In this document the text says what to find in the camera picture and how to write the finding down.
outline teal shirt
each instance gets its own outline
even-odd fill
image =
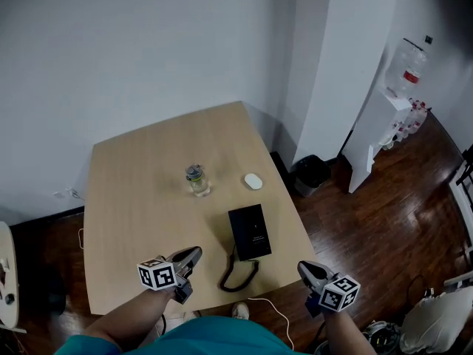
[[[116,355],[120,350],[105,339],[75,335],[55,355]],[[228,317],[201,317],[169,331],[132,355],[268,355],[289,354],[270,331],[255,322]]]

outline person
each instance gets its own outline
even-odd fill
[[[152,344],[138,348],[173,296],[174,289],[148,289],[92,323],[82,335],[70,337],[55,355],[276,355],[292,352],[269,330],[248,320],[248,307],[242,302],[234,306],[233,318],[196,318]],[[375,355],[346,312],[324,311],[323,314],[331,354]]]

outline white cable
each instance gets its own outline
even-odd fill
[[[84,230],[84,229],[79,229],[79,231],[77,232],[77,235],[79,236],[79,247],[84,250],[84,246],[82,245],[82,240],[81,240],[81,230]]]
[[[82,201],[85,201],[81,196],[79,196],[79,194],[76,191],[71,192],[71,196],[73,196],[74,198],[79,198]]]
[[[16,336],[15,333],[13,333],[13,336],[15,337],[16,342],[17,342],[18,352],[19,352],[20,354],[26,354],[26,355],[28,355],[28,351],[27,351],[27,349],[23,346],[23,343],[20,342],[20,339],[18,339],[18,337]]]
[[[279,314],[280,316],[283,316],[284,319],[286,320],[287,322],[287,327],[286,327],[286,335],[287,335],[287,338],[289,339],[289,342],[291,343],[291,345],[293,346],[293,351],[294,351],[294,342],[293,340],[289,337],[289,320],[287,319],[287,317],[281,313],[279,310],[276,309],[276,306],[274,306],[274,304],[268,300],[268,299],[263,299],[263,298],[252,298],[252,297],[249,297],[248,298],[249,300],[264,300],[264,301],[268,301],[274,308],[274,310],[276,311],[277,314]]]

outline electrical cord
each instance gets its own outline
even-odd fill
[[[27,349],[23,346],[23,343],[20,342],[20,339],[18,339],[18,337],[16,336],[16,334],[15,334],[14,331],[12,331],[12,334],[13,334],[13,336],[15,337],[16,342],[17,342],[17,344],[18,344],[18,352],[19,352],[20,354],[26,354],[26,355],[28,355]]]
[[[71,189],[70,192],[71,196],[73,196],[74,198],[78,198],[82,201],[85,201],[81,196],[79,196],[79,194],[74,190],[74,189]]]
[[[325,327],[325,321],[320,325],[320,328],[317,330],[317,334],[316,334],[315,338],[312,341],[313,343],[315,343],[315,342],[317,342],[317,340],[319,340],[320,333],[322,332],[324,327]]]
[[[161,314],[161,318],[163,319],[163,331],[161,332],[161,334],[157,329],[157,322],[154,324],[154,328],[156,329],[156,335],[157,335],[158,338],[166,333],[166,318],[164,318],[164,314]]]
[[[10,348],[10,346],[7,345],[7,343],[4,343],[3,346],[5,346],[9,352],[11,352],[13,355],[15,355],[15,351],[12,350],[12,349]]]
[[[264,300],[264,301],[268,301],[271,306],[273,307],[273,309],[276,311],[277,314],[279,314],[280,316],[284,317],[284,319],[286,320],[287,322],[287,327],[286,327],[286,335],[287,335],[287,338],[289,339],[289,342],[291,343],[291,345],[293,346],[293,351],[294,351],[294,342],[293,340],[289,337],[289,319],[283,314],[281,313],[279,310],[276,309],[276,306],[274,306],[274,304],[268,300],[268,299],[263,299],[263,298],[253,298],[253,297],[249,297],[248,298],[249,300]]]
[[[234,270],[236,247],[237,245],[234,245],[234,250],[231,252],[231,255],[228,257],[228,270],[223,275],[222,281],[220,281],[220,289],[222,289],[225,292],[238,292],[246,288],[248,284],[250,283],[250,281],[254,278],[254,275],[256,275],[256,273],[259,270],[259,261],[249,260],[250,262],[253,262],[253,271],[250,273],[250,276],[248,276],[248,278],[241,285],[235,288],[225,287],[225,283],[227,282],[228,277],[230,276],[231,272]]]
[[[164,335],[166,333],[166,318],[164,318],[164,314],[161,315],[161,318],[163,319],[163,332],[161,333],[161,335]]]

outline white wall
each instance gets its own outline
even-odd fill
[[[461,152],[473,145],[473,75],[443,125]]]
[[[290,168],[310,106],[319,65],[329,0],[296,0],[290,73],[283,96],[276,151]]]
[[[429,63],[412,97],[425,101],[445,124],[472,72],[472,16],[469,0],[397,0],[378,83],[384,82],[398,42],[415,42],[429,54]],[[433,37],[431,45],[426,35]]]
[[[294,0],[0,0],[0,220],[75,206],[92,145],[243,100],[266,144]]]
[[[337,156],[386,44],[396,0],[330,0],[319,68],[295,161]]]

